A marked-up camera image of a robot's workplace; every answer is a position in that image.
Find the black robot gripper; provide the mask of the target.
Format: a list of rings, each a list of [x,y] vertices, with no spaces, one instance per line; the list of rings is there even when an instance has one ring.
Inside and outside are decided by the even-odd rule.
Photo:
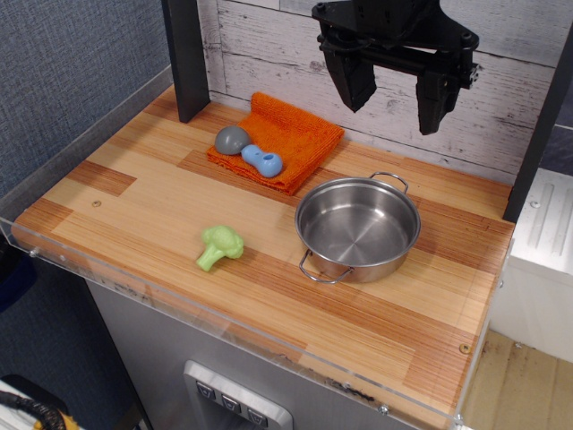
[[[445,14],[439,1],[319,2],[312,18],[329,75],[357,112],[377,90],[375,65],[416,75],[419,130],[437,133],[460,87],[477,79],[479,37]]]

